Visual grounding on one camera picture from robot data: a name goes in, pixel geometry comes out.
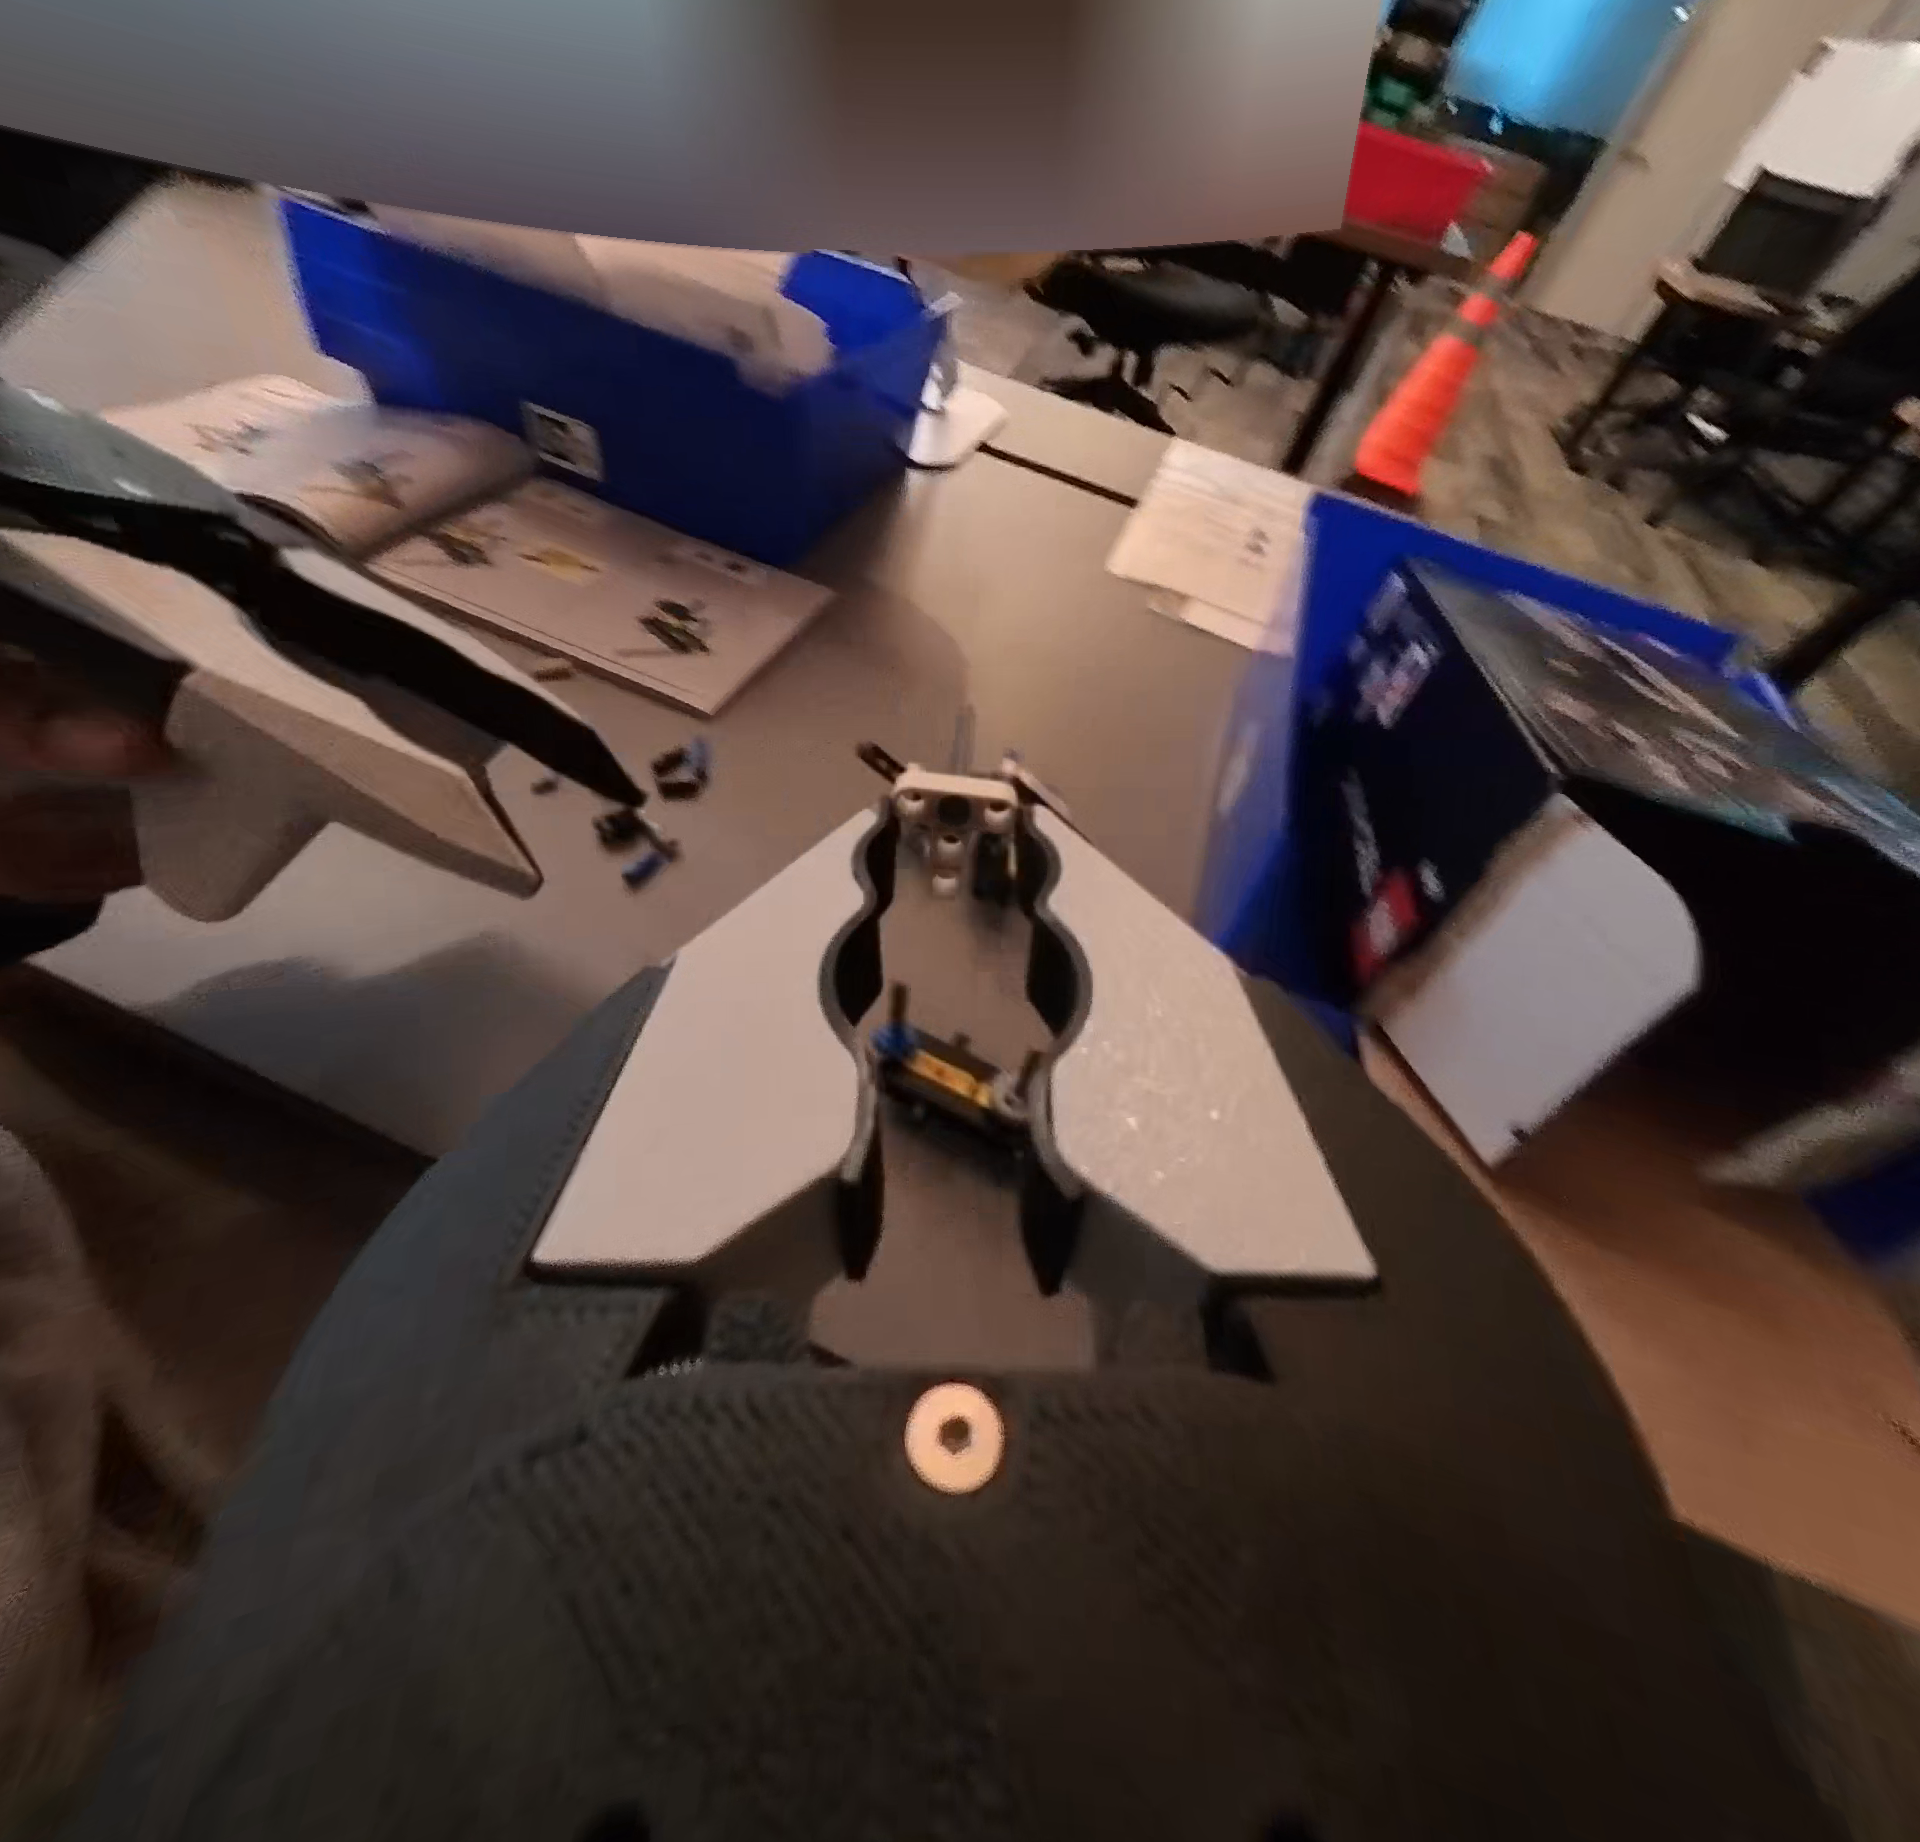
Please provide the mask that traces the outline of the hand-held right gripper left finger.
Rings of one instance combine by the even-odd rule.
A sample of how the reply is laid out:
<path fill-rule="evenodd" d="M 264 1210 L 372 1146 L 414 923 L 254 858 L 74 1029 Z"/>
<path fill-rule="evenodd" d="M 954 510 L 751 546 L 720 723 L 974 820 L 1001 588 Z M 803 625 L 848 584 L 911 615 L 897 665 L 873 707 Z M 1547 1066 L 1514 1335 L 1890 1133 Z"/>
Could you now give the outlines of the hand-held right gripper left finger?
<path fill-rule="evenodd" d="M 890 816 L 873 804 L 665 965 L 539 1233 L 563 1283 L 866 1278 L 882 1227 L 876 1066 Z"/>

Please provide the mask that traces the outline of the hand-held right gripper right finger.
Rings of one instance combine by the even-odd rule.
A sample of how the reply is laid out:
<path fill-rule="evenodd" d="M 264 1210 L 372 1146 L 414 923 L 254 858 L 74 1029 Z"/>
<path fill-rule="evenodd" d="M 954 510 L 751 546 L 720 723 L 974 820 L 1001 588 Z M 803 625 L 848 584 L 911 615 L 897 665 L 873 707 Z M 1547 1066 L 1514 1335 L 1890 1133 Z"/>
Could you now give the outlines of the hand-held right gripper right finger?
<path fill-rule="evenodd" d="M 1020 824 L 1020 1242 L 1045 1295 L 1357 1295 L 1379 1268 L 1238 968 L 1061 816 Z"/>

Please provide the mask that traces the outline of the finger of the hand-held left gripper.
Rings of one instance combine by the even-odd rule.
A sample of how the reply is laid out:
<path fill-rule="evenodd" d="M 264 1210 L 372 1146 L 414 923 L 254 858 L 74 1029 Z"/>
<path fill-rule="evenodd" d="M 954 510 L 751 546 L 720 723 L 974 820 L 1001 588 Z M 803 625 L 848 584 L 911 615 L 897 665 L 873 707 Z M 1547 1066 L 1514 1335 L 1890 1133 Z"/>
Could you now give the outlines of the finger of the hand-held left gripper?
<path fill-rule="evenodd" d="M 614 802 L 614 751 L 461 629 L 315 552 L 282 560 L 369 658 L 325 661 L 180 569 L 5 533 L 5 640 L 158 721 L 168 765 L 130 801 L 145 886 L 186 918 L 226 920 L 340 826 L 490 890 L 537 893 L 493 760 L 512 746 Z"/>
<path fill-rule="evenodd" d="M 643 788 L 590 721 L 461 629 L 264 518 L 192 464 L 99 416 L 1 386 L 5 515 L 209 588 L 273 655 L 397 718 L 518 749 L 618 807 Z"/>

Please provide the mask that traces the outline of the black lego gear assembly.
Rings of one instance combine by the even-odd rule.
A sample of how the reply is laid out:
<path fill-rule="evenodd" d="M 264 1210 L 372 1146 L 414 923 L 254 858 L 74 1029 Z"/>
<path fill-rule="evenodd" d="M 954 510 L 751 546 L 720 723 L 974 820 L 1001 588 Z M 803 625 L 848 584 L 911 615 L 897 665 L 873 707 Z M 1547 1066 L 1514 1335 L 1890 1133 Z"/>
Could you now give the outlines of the black lego gear assembly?
<path fill-rule="evenodd" d="M 1047 1062 L 1045 1050 L 1030 1050 L 1016 1066 L 999 1063 L 954 1032 L 936 1036 L 912 1022 L 911 988 L 894 981 L 884 1013 L 868 1040 L 876 1086 L 920 1123 L 930 1117 L 978 1134 L 1008 1141 L 1030 1120 L 1030 1093 Z"/>

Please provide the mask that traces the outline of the white short lego beam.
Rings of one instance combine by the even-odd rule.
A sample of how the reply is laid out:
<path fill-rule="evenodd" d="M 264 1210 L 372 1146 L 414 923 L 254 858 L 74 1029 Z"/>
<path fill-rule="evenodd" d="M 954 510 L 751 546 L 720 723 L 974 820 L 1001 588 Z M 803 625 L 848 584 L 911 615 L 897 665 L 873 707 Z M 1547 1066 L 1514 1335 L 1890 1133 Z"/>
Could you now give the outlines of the white short lego beam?
<path fill-rule="evenodd" d="M 1020 791 L 1003 775 L 906 765 L 894 775 L 890 801 L 902 844 L 939 901 L 972 893 L 981 862 L 1005 861 L 1016 846 Z"/>

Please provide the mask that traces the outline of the lego instruction booklet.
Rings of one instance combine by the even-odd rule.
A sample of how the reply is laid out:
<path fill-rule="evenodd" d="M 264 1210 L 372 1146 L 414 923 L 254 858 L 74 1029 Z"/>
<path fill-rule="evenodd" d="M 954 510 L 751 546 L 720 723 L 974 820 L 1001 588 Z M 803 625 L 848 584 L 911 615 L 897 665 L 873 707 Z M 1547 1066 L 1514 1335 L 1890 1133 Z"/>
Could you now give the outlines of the lego instruction booklet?
<path fill-rule="evenodd" d="M 543 480 L 505 429 L 240 377 L 106 419 L 371 577 L 714 720 L 832 603 L 797 573 Z"/>

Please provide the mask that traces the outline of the dark lego set box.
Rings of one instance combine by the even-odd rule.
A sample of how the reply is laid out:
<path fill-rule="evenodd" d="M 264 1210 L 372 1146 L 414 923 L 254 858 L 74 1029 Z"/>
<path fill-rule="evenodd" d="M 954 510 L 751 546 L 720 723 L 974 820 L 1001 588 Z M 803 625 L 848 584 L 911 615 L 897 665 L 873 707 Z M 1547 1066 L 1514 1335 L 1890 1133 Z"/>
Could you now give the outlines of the dark lego set box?
<path fill-rule="evenodd" d="M 1337 981 L 1486 1163 L 1618 1062 L 1708 1177 L 1915 1146 L 1915 812 L 1649 633 L 1405 563 L 1316 720 Z"/>

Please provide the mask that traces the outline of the blue plastic bin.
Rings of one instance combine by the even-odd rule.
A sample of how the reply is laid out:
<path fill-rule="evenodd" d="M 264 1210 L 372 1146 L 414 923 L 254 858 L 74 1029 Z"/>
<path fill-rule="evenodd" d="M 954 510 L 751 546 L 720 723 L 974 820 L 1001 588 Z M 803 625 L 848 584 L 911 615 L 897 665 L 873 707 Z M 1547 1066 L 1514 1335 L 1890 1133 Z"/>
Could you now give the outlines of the blue plastic bin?
<path fill-rule="evenodd" d="M 566 292 L 280 196 L 315 346 L 385 409 L 516 433 L 546 477 L 772 567 L 909 464 L 945 321 L 895 269 L 807 252 L 790 282 L 824 371 L 772 392 L 698 346 Z"/>
<path fill-rule="evenodd" d="M 1430 530 L 1363 501 L 1318 495 L 1306 520 L 1299 646 L 1289 658 L 1258 655 L 1237 696 L 1196 916 L 1238 965 L 1310 999 L 1331 1017 L 1341 1036 L 1357 1029 L 1378 1036 L 1379 1032 L 1357 1013 L 1351 991 L 1337 981 L 1329 958 L 1319 873 L 1326 830 L 1319 820 L 1323 809 L 1319 784 L 1313 776 L 1316 720 L 1329 699 L 1332 678 L 1348 665 L 1360 616 L 1387 576 L 1405 563 L 1432 563 L 1482 588 L 1517 590 L 1587 619 L 1649 633 L 1692 663 L 1732 678 L 1740 691 L 1805 728 L 1838 758 L 1837 749 L 1794 713 L 1763 670 L 1749 661 L 1746 646 L 1734 631 L 1620 588 L 1555 573 L 1464 538 Z M 1645 1072 L 1640 1062 L 1625 1060 L 1615 1069 L 1620 1063 L 1634 1066 L 1674 1093 L 1682 1109 L 1703 1114 L 1701 1172 L 1708 1175 L 1705 1163 L 1713 1149 L 1705 1106 L 1685 1099 L 1678 1086 L 1661 1075 Z M 1915 1242 L 1915 1146 L 1901 1159 L 1844 1181 L 1776 1190 L 1811 1198 L 1859 1252 L 1890 1252 Z"/>

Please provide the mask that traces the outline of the loose paper sheets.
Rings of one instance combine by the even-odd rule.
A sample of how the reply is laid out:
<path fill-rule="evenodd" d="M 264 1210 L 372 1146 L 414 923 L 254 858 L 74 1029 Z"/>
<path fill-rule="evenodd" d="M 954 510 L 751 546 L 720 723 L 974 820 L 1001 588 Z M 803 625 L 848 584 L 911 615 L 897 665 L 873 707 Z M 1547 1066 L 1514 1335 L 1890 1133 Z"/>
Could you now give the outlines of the loose paper sheets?
<path fill-rule="evenodd" d="M 1310 483 L 1175 438 L 1128 511 L 1106 569 L 1151 609 L 1261 655 L 1299 646 Z"/>

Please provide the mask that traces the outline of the white stand base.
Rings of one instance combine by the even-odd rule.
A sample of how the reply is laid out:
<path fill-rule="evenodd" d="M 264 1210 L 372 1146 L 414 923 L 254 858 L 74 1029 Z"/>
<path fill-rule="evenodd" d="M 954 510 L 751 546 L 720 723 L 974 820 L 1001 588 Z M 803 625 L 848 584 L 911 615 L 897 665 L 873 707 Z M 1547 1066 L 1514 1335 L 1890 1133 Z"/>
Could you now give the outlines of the white stand base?
<path fill-rule="evenodd" d="M 990 392 L 967 383 L 956 365 L 933 365 L 921 389 L 906 464 L 946 472 L 978 454 L 1005 424 L 1006 409 Z"/>

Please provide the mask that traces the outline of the orange traffic cone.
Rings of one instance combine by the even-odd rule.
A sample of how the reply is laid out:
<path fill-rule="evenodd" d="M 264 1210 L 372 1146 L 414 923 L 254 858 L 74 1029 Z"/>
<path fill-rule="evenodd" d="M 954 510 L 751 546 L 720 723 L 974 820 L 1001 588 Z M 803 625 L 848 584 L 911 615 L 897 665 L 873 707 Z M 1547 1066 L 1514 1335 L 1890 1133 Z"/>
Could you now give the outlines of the orange traffic cone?
<path fill-rule="evenodd" d="M 1533 231 L 1514 233 L 1449 323 L 1421 349 L 1363 429 L 1340 486 L 1345 495 L 1402 513 L 1413 510 L 1426 459 L 1539 245 Z"/>

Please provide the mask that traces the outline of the black office chair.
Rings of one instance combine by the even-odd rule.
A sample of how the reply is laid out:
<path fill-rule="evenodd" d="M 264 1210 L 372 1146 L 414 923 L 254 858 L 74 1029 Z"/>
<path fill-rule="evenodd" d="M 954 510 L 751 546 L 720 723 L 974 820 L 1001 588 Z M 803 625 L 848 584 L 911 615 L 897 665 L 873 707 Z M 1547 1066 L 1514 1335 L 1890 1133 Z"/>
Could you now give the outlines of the black office chair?
<path fill-rule="evenodd" d="M 1023 291 L 1074 323 L 1082 351 L 1109 349 L 1096 372 L 1050 375 L 1038 387 L 1079 407 L 1171 435 L 1155 401 L 1169 346 L 1232 346 L 1260 335 L 1280 257 L 1254 242 L 1191 243 L 1135 254 L 1071 252 L 1029 276 Z"/>

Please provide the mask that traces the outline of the red plastic bin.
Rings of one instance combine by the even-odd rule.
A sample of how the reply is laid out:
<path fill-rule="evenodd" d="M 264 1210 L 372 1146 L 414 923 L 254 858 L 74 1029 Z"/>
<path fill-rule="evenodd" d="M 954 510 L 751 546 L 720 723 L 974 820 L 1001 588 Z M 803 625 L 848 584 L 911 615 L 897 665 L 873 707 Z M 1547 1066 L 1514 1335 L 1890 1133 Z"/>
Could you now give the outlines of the red plastic bin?
<path fill-rule="evenodd" d="M 1439 243 L 1494 170 L 1479 149 L 1360 121 L 1341 222 Z"/>

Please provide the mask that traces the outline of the dark background table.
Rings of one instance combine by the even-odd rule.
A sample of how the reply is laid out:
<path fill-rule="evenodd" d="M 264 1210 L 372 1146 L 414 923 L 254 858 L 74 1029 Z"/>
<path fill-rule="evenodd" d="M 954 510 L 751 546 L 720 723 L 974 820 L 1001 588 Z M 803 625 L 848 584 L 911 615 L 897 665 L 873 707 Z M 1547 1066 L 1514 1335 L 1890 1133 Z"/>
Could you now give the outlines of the dark background table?
<path fill-rule="evenodd" d="M 1867 305 L 1792 299 L 1691 263 L 1653 280 L 1653 316 L 1600 387 L 1555 429 L 1567 464 L 1606 486 L 1656 476 L 1661 525 L 1736 491 L 1767 533 L 1821 558 L 1847 586 L 1765 670 L 1800 691 L 1897 609 L 1915 606 L 1915 273 Z"/>

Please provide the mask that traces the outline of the white panel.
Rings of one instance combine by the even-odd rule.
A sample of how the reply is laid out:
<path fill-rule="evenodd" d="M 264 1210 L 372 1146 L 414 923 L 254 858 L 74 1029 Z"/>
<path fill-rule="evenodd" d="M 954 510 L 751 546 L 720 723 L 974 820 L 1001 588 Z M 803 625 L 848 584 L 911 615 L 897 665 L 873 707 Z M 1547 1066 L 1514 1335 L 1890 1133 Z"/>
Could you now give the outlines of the white panel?
<path fill-rule="evenodd" d="M 1725 186 L 1762 176 L 1881 199 L 1918 140 L 1918 43 L 1828 37 L 1741 140 Z"/>

